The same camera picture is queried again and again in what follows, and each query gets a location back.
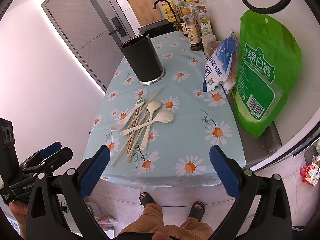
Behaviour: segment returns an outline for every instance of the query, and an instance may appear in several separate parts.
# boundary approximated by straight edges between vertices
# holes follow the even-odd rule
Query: door handle
[[[113,23],[113,25],[115,26],[116,29],[111,31],[111,32],[109,32],[109,35],[112,35],[112,34],[114,34],[116,32],[119,32],[121,37],[124,37],[124,36],[127,35],[127,33],[125,32],[124,28],[122,27],[122,25],[121,25],[121,23],[120,23],[120,21],[119,21],[119,19],[117,17],[113,17],[111,19],[111,21],[112,21],[112,23]]]
[[[118,32],[120,29],[121,29],[121,28],[116,28],[114,31],[111,31],[111,32],[109,33],[109,35],[111,35],[111,34],[114,34],[114,33]]]

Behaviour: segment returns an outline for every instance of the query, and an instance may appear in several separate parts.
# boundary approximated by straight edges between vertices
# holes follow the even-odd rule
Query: green bag
[[[301,50],[286,27],[268,15],[241,17],[235,110],[255,139],[287,102],[301,68]]]

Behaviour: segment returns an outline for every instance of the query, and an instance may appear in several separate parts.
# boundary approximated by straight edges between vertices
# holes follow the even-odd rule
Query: barcode
[[[252,94],[249,96],[247,106],[250,108],[251,112],[258,118],[260,118],[261,114],[264,111],[264,108],[257,102]]]

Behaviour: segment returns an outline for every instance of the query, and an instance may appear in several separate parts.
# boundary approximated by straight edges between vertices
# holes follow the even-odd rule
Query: hand
[[[26,221],[28,206],[19,200],[14,200],[9,204],[9,209],[18,222],[21,237],[23,239],[26,239]]]
[[[156,232],[153,236],[152,236],[152,240],[172,240],[171,237],[160,233],[160,232]]]

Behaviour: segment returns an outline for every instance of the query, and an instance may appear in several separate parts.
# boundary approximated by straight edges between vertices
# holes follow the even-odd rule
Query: cutting board
[[[163,19],[158,6],[153,9],[155,0],[128,0],[128,3],[141,26]]]

